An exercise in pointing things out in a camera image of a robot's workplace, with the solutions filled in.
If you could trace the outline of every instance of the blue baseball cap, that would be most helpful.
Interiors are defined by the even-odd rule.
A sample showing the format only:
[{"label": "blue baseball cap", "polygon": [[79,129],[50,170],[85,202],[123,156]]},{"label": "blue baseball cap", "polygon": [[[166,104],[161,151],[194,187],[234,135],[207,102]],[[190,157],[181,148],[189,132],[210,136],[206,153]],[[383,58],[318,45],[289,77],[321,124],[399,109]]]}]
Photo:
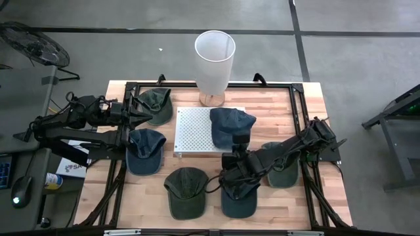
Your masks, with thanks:
[{"label": "blue baseball cap", "polygon": [[139,176],[157,173],[162,164],[165,142],[166,138],[158,131],[148,128],[131,131],[125,152],[130,173]]},{"label": "blue baseball cap", "polygon": [[217,148],[232,149],[233,135],[251,134],[257,118],[236,108],[213,108],[210,120],[213,144]]}]

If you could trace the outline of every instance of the computer mouse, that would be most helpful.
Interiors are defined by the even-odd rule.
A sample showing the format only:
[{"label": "computer mouse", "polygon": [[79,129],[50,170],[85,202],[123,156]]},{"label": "computer mouse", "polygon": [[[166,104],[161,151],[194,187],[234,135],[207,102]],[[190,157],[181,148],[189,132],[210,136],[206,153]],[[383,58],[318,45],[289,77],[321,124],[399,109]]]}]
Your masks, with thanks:
[{"label": "computer mouse", "polygon": [[12,186],[12,206],[24,208],[31,201],[32,177],[23,176],[15,181]]}]

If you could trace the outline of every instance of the wooden table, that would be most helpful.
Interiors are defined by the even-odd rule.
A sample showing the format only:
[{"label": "wooden table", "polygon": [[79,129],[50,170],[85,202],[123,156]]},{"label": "wooden table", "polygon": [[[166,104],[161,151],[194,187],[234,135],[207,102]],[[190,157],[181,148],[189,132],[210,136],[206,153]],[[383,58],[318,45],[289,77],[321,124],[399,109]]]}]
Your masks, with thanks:
[{"label": "wooden table", "polygon": [[[110,81],[107,99],[122,101],[127,81]],[[309,117],[327,117],[326,106],[319,83],[303,83],[304,95]],[[171,98],[174,111],[178,106],[200,106],[197,88],[173,88]],[[300,116],[301,105],[296,95]],[[258,149],[266,142],[283,141],[295,135],[291,116],[290,97],[283,88],[228,88],[225,106],[245,107],[246,112],[254,115],[257,122],[251,131],[249,149]],[[196,167],[204,170],[208,177],[216,176],[221,170],[221,158],[174,156],[176,112],[172,120],[160,127],[141,124],[138,128],[154,128],[164,134],[165,159],[161,170],[151,176],[135,176],[127,172],[118,227],[164,228],[164,229],[310,229],[306,206],[303,179],[296,186],[287,189],[274,189],[266,179],[261,180],[258,189],[257,211],[246,219],[231,219],[221,210],[220,190],[207,194],[207,208],[202,217],[195,220],[179,221],[171,217],[164,179],[180,167]],[[102,127],[98,131],[112,130]],[[83,221],[102,198],[108,175],[109,161],[99,161],[87,171],[81,200],[77,208],[75,224]],[[352,224],[347,198],[341,175],[331,163],[320,163],[320,174],[324,195],[339,216],[349,225]],[[209,184],[213,189],[217,181]],[[321,222],[318,201],[314,201],[317,219]],[[110,200],[108,220],[112,215],[114,198]]]}]

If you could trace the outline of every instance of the cap brim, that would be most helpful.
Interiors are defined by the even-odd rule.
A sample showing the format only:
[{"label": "cap brim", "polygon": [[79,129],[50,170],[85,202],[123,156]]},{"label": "cap brim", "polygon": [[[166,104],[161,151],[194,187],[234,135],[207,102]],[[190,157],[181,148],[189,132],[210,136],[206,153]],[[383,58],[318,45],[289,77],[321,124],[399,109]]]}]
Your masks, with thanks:
[{"label": "cap brim", "polygon": [[149,158],[138,158],[128,149],[125,150],[125,160],[131,174],[146,176],[159,171],[163,160],[163,146]]},{"label": "cap brim", "polygon": [[299,162],[296,159],[292,165],[282,171],[272,169],[268,175],[268,184],[271,187],[287,188],[292,187],[297,183],[299,178]]},{"label": "cap brim", "polygon": [[144,109],[143,106],[141,107],[142,112],[153,116],[153,118],[147,122],[151,125],[163,125],[165,123],[168,123],[172,119],[173,107],[171,97],[168,97],[168,101],[166,101],[166,104],[157,113],[152,113],[148,109]]},{"label": "cap brim", "polygon": [[222,211],[230,218],[242,219],[252,216],[257,209],[257,188],[251,190],[244,198],[233,200],[222,188]]},{"label": "cap brim", "polygon": [[232,135],[219,130],[213,123],[211,124],[211,139],[216,148],[232,151],[234,145]]},{"label": "cap brim", "polygon": [[201,191],[190,199],[180,199],[168,191],[169,209],[176,220],[191,220],[199,218],[205,210],[205,192]]}]

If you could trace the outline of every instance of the pegboard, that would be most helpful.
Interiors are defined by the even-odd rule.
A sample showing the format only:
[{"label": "pegboard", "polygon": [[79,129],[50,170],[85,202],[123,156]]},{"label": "pegboard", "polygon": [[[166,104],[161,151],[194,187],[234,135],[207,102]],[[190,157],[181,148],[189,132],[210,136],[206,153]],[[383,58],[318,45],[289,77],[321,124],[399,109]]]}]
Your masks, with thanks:
[{"label": "pegboard", "polygon": [[215,147],[211,139],[210,110],[213,108],[178,107],[174,153],[222,153],[232,150]]}]

